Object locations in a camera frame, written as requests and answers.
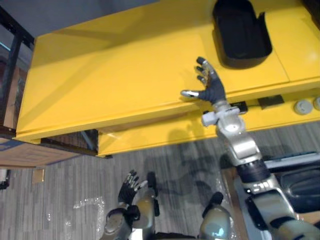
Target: gray carpet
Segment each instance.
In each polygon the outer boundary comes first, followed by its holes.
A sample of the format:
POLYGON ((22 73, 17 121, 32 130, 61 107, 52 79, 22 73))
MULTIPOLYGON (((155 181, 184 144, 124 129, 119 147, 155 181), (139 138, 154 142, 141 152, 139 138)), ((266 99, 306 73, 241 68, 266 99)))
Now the gray carpet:
MULTIPOLYGON (((264 155, 320 151, 320 122, 251 134, 264 155)), ((214 138, 121 153, 113 159, 81 156, 48 166, 45 181, 35 185, 32 170, 14 170, 10 187, 0 191, 0 239, 98 239, 131 169, 142 177, 156 173, 156 230, 196 236, 212 193, 225 193, 220 175, 224 152, 214 138)), ((228 200, 223 204, 228 207, 228 200)))

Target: black metal frame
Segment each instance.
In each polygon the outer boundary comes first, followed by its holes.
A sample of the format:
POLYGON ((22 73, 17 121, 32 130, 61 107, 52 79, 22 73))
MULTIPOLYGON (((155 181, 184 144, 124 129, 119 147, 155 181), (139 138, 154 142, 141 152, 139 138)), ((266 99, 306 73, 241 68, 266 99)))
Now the black metal frame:
MULTIPOLYGON (((10 31, 13 35, 13 41, 11 44, 9 57, 6 63, 6 67, 4 69, 3 78, 2 78, 2 94, 3 100, 1 102, 1 111, 0 111, 0 137, 11 139, 16 136, 16 130, 4 126, 6 108, 8 104, 10 87, 12 84, 12 79, 14 75, 14 71, 16 68, 19 50, 21 44, 25 44, 28 48, 33 50, 34 48, 34 37, 25 30, 12 16, 10 16, 1 6, 0 6, 0 24, 4 26, 8 31, 10 31)), ((48 138, 41 139, 41 146, 64 150, 68 152, 74 152, 84 155, 96 156, 97 151, 97 137, 92 136, 88 131, 84 131, 82 134, 87 142, 88 148, 82 148, 70 144, 65 144, 59 141, 51 140, 48 138)))

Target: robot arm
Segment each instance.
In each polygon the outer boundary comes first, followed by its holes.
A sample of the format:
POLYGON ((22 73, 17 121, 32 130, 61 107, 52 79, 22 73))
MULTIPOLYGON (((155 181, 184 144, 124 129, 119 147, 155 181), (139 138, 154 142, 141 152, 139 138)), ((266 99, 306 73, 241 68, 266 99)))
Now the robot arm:
POLYGON ((103 235, 100 240, 126 240, 132 232, 133 221, 140 218, 140 212, 136 205, 132 205, 133 199, 139 189, 148 182, 138 182, 137 173, 132 170, 122 184, 118 195, 118 207, 111 210, 106 216, 103 235))
POLYGON ((216 125, 217 135, 224 141, 248 194, 246 203, 256 226, 261 230, 268 229, 280 239, 320 239, 319 229, 296 219, 276 177, 263 162, 256 142, 246 132, 239 109, 227 102, 223 84, 212 65, 202 57, 197 63, 201 65, 197 69, 203 75, 197 78, 205 85, 205 90, 183 90, 181 95, 212 104, 213 111, 202 116, 202 123, 206 127, 216 125))

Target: yellow table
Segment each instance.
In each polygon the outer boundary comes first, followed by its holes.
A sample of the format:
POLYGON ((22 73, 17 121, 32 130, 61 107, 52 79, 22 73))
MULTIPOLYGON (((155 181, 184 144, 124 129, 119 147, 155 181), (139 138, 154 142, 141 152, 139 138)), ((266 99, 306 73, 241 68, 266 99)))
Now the yellow table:
POLYGON ((273 51, 249 69, 219 63, 211 0, 161 0, 38 37, 16 138, 198 110, 180 97, 182 89, 202 88, 197 56, 214 65, 231 102, 319 87, 319 30, 308 11, 294 0, 251 2, 257 14, 266 11, 273 51))

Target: yellow drawer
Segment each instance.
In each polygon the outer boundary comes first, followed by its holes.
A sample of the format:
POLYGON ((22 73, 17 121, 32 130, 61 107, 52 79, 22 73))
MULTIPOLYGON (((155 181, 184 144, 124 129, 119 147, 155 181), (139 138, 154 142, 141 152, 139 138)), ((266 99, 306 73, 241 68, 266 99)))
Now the yellow drawer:
MULTIPOLYGON (((307 115, 294 112, 294 105, 298 100, 307 99, 312 103, 317 96, 320 96, 320 88, 285 94, 283 95, 284 104, 264 110, 261 110, 258 101, 251 100, 247 102, 248 113, 242 117, 248 131, 320 121, 320 111, 315 108, 307 115)), ((203 127, 201 123, 202 112, 206 110, 211 111, 209 104, 204 105, 201 110, 190 112, 178 119, 126 131, 100 133, 98 155, 103 157, 126 151, 216 137, 215 126, 203 127)))

